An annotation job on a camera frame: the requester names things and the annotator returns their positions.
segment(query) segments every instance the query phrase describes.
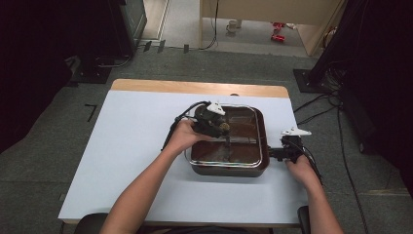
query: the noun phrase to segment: transparent lid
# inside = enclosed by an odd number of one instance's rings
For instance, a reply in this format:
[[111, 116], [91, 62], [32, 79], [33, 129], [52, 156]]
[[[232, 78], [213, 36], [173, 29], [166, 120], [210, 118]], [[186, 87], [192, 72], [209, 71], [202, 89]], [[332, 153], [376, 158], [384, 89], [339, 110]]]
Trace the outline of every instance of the transparent lid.
[[245, 105], [221, 104], [230, 134], [223, 138], [199, 141], [185, 150], [195, 166], [256, 168], [263, 159], [261, 134], [256, 109]]

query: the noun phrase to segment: right arm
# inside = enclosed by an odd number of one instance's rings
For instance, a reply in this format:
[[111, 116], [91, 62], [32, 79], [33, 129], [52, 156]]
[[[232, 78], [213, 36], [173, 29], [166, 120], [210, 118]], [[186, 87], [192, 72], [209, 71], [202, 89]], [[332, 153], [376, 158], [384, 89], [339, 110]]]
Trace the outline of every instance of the right arm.
[[332, 211], [319, 178], [305, 156], [300, 156], [297, 162], [285, 161], [293, 176], [307, 190], [310, 211], [310, 226], [313, 234], [344, 233]]

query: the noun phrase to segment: left arm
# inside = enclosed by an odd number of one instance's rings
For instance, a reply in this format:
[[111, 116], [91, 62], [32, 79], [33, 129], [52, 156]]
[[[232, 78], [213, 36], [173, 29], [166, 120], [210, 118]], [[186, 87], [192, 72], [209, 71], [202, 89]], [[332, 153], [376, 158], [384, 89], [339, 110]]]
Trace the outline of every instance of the left arm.
[[100, 234], [135, 233], [139, 229], [173, 160], [195, 142], [210, 139], [194, 133], [192, 125], [190, 120], [179, 122], [164, 150], [119, 196]]

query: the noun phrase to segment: white tabletop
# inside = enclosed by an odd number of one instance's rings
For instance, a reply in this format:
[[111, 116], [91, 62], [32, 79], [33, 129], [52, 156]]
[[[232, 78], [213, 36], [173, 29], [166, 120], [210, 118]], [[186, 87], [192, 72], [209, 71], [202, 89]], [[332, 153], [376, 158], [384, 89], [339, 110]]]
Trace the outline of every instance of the white tabletop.
[[[109, 91], [59, 219], [108, 213], [120, 193], [160, 153], [174, 118], [191, 104], [211, 100], [259, 109], [268, 144], [281, 147], [281, 132], [296, 127], [289, 98], [233, 97]], [[307, 205], [304, 188], [283, 162], [271, 158], [260, 177], [196, 174], [177, 157], [161, 186], [148, 223], [283, 226], [298, 223]]]

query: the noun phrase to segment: gray floor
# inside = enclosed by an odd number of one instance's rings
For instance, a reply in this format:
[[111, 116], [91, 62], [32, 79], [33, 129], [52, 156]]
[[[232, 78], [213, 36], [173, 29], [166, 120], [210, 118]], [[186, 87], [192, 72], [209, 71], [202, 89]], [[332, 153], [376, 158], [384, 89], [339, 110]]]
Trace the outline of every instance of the gray floor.
[[[124, 66], [112, 69], [105, 85], [62, 88], [28, 136], [0, 155], [0, 234], [59, 233], [61, 221], [57, 216], [64, 194], [115, 79], [285, 86], [295, 108], [316, 95], [299, 92], [292, 69], [311, 69], [316, 62], [316, 58], [293, 52], [275, 55], [194, 50], [184, 54], [173, 48], [157, 53], [152, 47], [144, 53], [141, 48]], [[97, 105], [90, 122], [92, 108], [85, 104]], [[296, 120], [300, 122], [329, 107], [326, 99], [319, 100], [298, 111]], [[413, 203], [398, 170], [380, 155], [360, 154], [346, 113], [340, 112], [340, 118], [349, 170], [370, 233], [412, 233]], [[317, 159], [326, 194], [345, 232], [364, 233], [341, 154], [337, 111], [327, 112], [301, 128], [313, 133], [303, 141]], [[71, 234], [74, 228], [65, 225], [63, 233]], [[276, 231], [300, 233], [298, 229]]]

